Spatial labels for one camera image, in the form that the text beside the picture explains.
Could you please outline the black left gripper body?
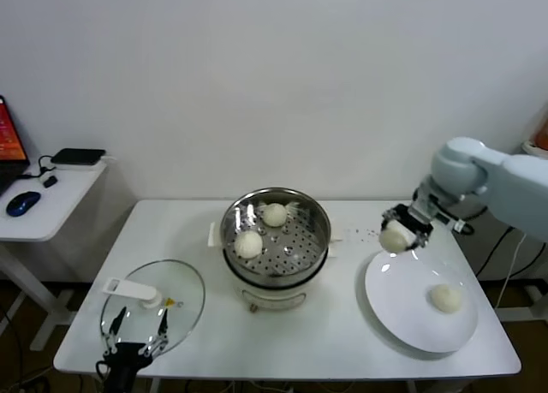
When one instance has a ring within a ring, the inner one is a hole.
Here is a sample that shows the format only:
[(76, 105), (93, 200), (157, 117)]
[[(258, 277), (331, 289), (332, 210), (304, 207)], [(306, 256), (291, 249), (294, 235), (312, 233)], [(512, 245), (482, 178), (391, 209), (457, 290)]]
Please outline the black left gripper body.
[(131, 392), (139, 370), (151, 364), (151, 356), (145, 353), (142, 342), (119, 342), (116, 352), (108, 353), (104, 363), (109, 368), (104, 381), (104, 392)]

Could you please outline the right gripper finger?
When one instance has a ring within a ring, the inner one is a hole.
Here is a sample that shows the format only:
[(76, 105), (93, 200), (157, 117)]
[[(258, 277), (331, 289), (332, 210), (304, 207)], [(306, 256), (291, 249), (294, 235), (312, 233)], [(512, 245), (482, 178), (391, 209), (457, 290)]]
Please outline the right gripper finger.
[(400, 215), (396, 208), (391, 208), (382, 214), (381, 230), (384, 231), (389, 228), (389, 224), (392, 222), (399, 222)]
[(406, 251), (415, 250), (417, 247), (425, 247), (430, 239), (429, 231), (411, 231), (407, 230), (406, 237)]

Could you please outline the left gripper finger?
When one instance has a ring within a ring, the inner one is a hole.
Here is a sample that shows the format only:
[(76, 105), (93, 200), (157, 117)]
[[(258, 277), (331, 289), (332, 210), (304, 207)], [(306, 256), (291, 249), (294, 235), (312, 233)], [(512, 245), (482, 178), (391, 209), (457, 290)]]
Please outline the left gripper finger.
[(152, 340), (146, 345), (143, 354), (160, 355), (166, 350), (168, 342), (168, 310), (165, 308), (158, 326), (157, 334), (153, 336)]
[(112, 319), (107, 332), (103, 333), (105, 354), (114, 354), (116, 352), (116, 338), (122, 325), (123, 319), (126, 317), (127, 308), (123, 307), (120, 312)]

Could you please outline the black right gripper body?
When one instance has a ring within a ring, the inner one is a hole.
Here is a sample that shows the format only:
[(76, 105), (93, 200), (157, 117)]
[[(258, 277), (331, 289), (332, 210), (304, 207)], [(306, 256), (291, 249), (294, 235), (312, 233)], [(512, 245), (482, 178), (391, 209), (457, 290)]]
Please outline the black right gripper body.
[(423, 223), (410, 214), (407, 205), (396, 206), (396, 220), (414, 235), (430, 235), (432, 233), (432, 225), (429, 222)]

